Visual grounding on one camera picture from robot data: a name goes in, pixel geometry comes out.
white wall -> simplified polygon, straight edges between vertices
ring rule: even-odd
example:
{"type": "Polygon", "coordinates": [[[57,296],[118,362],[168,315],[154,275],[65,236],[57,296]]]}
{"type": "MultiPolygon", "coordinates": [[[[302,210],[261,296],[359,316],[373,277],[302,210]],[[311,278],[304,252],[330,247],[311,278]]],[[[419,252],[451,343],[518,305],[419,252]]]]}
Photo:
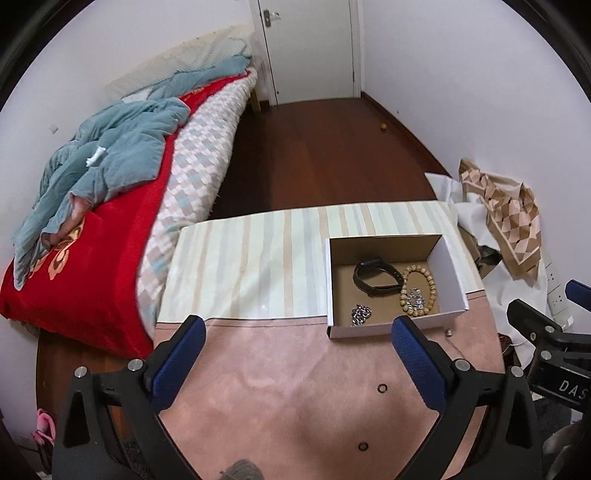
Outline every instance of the white wall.
{"type": "MultiPolygon", "coordinates": [[[[95,0],[36,58],[0,112],[0,268],[43,167],[88,116],[108,105],[104,85],[183,41],[251,24],[248,0],[95,0]],[[53,135],[49,127],[59,128],[53,135]]],[[[14,435],[35,426],[36,342],[0,318],[0,408],[14,435]]]]}
{"type": "Polygon", "coordinates": [[[365,92],[452,175],[529,184],[561,276],[591,285],[591,105],[542,36],[501,0],[364,0],[363,22],[365,92]]]}

blue blanket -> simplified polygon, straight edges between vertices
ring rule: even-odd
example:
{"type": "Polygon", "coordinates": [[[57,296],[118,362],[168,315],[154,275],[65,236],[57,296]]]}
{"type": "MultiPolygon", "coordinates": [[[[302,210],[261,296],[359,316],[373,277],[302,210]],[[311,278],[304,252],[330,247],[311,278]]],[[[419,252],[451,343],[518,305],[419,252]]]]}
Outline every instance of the blue blanket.
{"type": "Polygon", "coordinates": [[[188,117],[189,107],[181,100],[165,98],[116,103],[82,123],[74,138],[51,156],[33,211],[15,235],[15,288],[23,287],[31,267],[47,253],[41,234],[57,233],[70,216],[70,192],[92,208],[154,180],[166,136],[188,117]],[[93,156],[94,162],[87,162],[93,156]]]}

door frame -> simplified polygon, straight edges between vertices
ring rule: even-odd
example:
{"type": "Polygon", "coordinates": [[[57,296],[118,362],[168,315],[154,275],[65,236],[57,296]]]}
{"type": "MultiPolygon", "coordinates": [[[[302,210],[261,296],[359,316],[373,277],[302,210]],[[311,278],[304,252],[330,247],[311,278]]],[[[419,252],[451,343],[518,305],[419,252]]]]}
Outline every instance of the door frame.
{"type": "MultiPolygon", "coordinates": [[[[277,105],[277,95],[273,84],[271,59],[267,48],[265,26],[262,20],[261,5],[259,0],[248,0],[251,6],[252,23],[255,27],[255,38],[259,43],[260,61],[262,68],[261,77],[265,82],[267,96],[270,105],[277,105]]],[[[361,97],[361,26],[359,23],[359,0],[349,0],[349,14],[351,18],[351,42],[353,59],[353,98],[361,97]]]]}

screw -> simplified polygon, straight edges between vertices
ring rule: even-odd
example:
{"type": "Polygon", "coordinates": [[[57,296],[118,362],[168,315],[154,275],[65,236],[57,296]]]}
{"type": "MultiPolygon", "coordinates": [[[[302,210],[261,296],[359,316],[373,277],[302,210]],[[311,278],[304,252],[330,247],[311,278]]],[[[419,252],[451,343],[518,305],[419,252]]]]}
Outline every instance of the screw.
{"type": "Polygon", "coordinates": [[[523,370],[519,367],[511,367],[511,373],[514,377],[523,377],[523,370]]]}
{"type": "Polygon", "coordinates": [[[127,364],[127,369],[131,370],[132,372],[137,372],[143,366],[144,362],[142,360],[140,360],[139,358],[134,358],[133,360],[130,360],[127,364]]]}
{"type": "Polygon", "coordinates": [[[460,358],[459,360],[456,360],[456,368],[459,371],[462,372],[467,372],[468,370],[470,370],[470,362],[468,362],[467,360],[464,360],[463,358],[460,358]]]}
{"type": "Polygon", "coordinates": [[[76,378],[82,378],[86,375],[87,372],[88,369],[86,367],[78,367],[76,368],[76,370],[74,370],[74,376],[76,378]]]}

red blanket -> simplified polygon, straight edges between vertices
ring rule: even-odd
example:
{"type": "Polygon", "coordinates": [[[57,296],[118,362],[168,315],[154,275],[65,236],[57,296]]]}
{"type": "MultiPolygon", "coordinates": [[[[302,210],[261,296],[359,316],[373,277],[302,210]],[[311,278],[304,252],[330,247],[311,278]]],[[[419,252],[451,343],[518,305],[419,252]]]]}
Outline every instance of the red blanket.
{"type": "MultiPolygon", "coordinates": [[[[193,113],[210,95],[241,78],[218,80],[181,98],[193,113]]],[[[0,289],[0,314],[33,323],[126,358],[153,350],[136,304],[135,283],[164,196],[177,133],[166,139],[158,177],[88,212],[39,260],[21,291],[12,264],[0,289]]]]}

